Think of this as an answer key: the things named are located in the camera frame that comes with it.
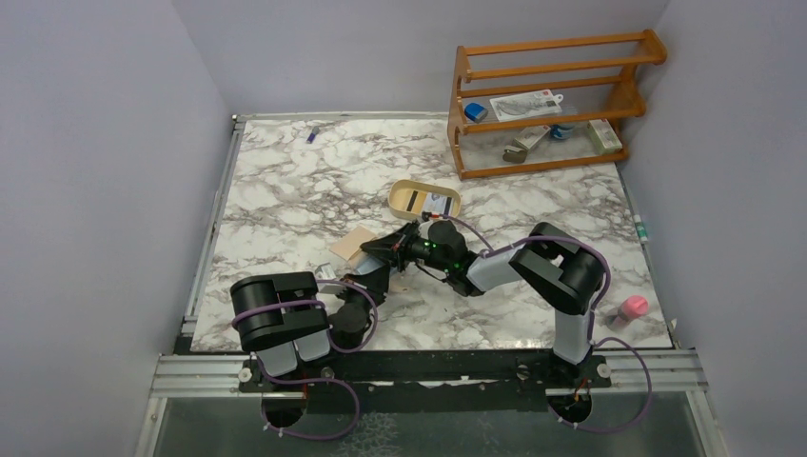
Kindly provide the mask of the white card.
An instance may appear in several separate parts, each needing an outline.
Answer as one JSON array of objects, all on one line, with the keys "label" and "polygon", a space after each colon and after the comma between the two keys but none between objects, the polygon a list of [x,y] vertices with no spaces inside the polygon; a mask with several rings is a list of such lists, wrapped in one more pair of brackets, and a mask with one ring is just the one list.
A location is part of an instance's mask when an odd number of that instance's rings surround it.
[{"label": "white card", "polygon": [[455,197],[427,192],[423,201],[423,211],[437,214],[454,215],[453,209],[457,199]]}]

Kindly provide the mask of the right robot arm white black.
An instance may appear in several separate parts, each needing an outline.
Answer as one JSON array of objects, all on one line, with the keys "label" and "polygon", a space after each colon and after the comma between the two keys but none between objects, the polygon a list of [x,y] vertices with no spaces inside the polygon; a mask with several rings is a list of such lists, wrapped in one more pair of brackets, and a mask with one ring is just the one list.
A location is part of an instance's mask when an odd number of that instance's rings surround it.
[{"label": "right robot arm white black", "polygon": [[555,311],[556,359],[579,366],[593,350],[593,311],[610,287],[610,267],[596,249],[549,223],[504,248],[475,252],[451,219],[431,223],[426,232],[412,221],[360,250],[397,272],[410,265],[439,270],[465,297],[523,281]]}]

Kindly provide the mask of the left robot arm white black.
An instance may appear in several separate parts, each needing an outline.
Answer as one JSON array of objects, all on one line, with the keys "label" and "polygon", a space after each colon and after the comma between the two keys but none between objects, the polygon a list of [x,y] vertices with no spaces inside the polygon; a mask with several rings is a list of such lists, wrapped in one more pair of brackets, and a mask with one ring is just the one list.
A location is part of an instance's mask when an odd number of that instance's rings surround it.
[{"label": "left robot arm white black", "polygon": [[300,362],[364,348],[394,272],[378,267],[341,280],[319,279],[311,271],[250,276],[229,290],[231,326],[242,351],[254,353],[269,376],[282,377]]}]

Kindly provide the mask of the beige leather card holder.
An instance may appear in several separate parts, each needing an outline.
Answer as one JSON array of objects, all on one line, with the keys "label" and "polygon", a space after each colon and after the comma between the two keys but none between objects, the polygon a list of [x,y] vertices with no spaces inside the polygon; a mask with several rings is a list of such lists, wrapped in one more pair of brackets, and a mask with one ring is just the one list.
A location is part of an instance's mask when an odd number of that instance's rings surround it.
[{"label": "beige leather card holder", "polygon": [[373,241],[377,234],[364,226],[357,226],[342,238],[330,245],[329,250],[345,260],[352,268],[357,267],[366,258],[362,244]]}]

